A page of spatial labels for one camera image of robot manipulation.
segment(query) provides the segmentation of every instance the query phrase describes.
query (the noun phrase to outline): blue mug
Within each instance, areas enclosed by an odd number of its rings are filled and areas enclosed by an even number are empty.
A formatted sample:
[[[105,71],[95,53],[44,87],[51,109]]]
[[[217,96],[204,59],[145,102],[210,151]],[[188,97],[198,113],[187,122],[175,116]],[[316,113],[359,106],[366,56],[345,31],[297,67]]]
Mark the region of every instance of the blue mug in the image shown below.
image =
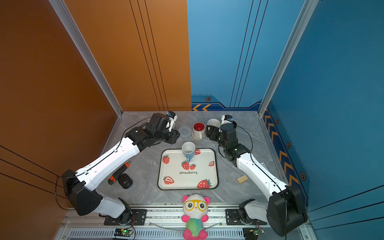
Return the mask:
[[[181,150],[184,153],[184,156],[187,158],[187,162],[189,162],[195,156],[196,146],[193,142],[186,142],[181,147]]]

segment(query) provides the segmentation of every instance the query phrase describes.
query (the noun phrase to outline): blue wall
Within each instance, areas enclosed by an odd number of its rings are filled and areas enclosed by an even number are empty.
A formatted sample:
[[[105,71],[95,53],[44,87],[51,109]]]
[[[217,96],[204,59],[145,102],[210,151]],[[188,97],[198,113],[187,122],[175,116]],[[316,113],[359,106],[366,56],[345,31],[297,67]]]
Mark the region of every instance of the blue wall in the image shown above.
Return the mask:
[[[192,95],[212,95],[225,107],[260,101],[303,3],[188,0]]]
[[[319,240],[384,239],[383,13],[384,1],[319,1],[272,98]]]

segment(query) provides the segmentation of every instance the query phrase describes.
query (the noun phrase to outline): yellow arrow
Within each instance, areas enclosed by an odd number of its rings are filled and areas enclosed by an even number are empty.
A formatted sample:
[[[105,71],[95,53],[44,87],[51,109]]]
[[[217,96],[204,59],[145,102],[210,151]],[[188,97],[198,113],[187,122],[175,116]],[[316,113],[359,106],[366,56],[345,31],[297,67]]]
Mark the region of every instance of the yellow arrow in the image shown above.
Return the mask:
[[[295,182],[297,182],[297,184],[299,184],[299,181],[292,175],[289,175],[289,186],[292,186],[292,180],[294,180]]]
[[[274,135],[278,136],[278,135],[277,135],[277,132],[272,131],[272,142],[273,142],[273,136],[274,136]]]
[[[208,111],[208,110],[207,110],[207,107],[209,107],[209,106],[211,106],[211,104],[208,104],[207,106],[203,107],[203,110],[204,110],[204,111]]]
[[[265,116],[265,125],[266,125],[266,119],[271,118],[270,116]]]
[[[270,132],[271,126],[274,127],[274,125],[272,123],[268,123],[268,132]]]
[[[283,151],[280,151],[280,162],[281,162],[281,156],[282,156],[282,155],[284,155],[284,156],[288,157],[288,156],[287,156],[287,154],[286,154],[285,152],[283,152]]]
[[[196,105],[194,108],[192,108],[195,111],[198,111],[196,108],[198,108],[201,104]]]
[[[285,172],[285,173],[287,173],[287,167],[289,167],[290,169],[293,170],[292,166],[285,162],[285,163],[284,163],[284,172]]]

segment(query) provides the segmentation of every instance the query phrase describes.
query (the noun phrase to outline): white mug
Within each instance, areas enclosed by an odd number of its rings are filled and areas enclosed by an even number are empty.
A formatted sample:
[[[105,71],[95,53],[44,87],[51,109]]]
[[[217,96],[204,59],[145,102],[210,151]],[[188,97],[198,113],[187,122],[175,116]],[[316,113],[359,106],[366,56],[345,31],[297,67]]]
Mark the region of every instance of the white mug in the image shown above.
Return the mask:
[[[195,139],[203,139],[205,137],[205,124],[197,122],[193,124],[192,137]]]
[[[214,118],[209,119],[208,123],[207,123],[207,125],[215,126],[215,127],[220,127],[220,124],[221,124],[221,122],[217,119],[214,119]]]
[[[193,142],[186,142],[181,147],[181,150],[187,158],[187,162],[189,162],[195,156],[196,146]]]

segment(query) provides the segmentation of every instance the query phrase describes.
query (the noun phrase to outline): strawberry tray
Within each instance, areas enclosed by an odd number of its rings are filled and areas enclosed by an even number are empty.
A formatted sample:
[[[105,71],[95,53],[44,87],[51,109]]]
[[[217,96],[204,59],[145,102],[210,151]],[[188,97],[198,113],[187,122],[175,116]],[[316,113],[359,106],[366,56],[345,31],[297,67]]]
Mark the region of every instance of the strawberry tray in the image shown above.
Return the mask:
[[[157,185],[162,190],[214,189],[218,186],[216,154],[213,149],[196,149],[187,163],[181,149],[161,154]]]

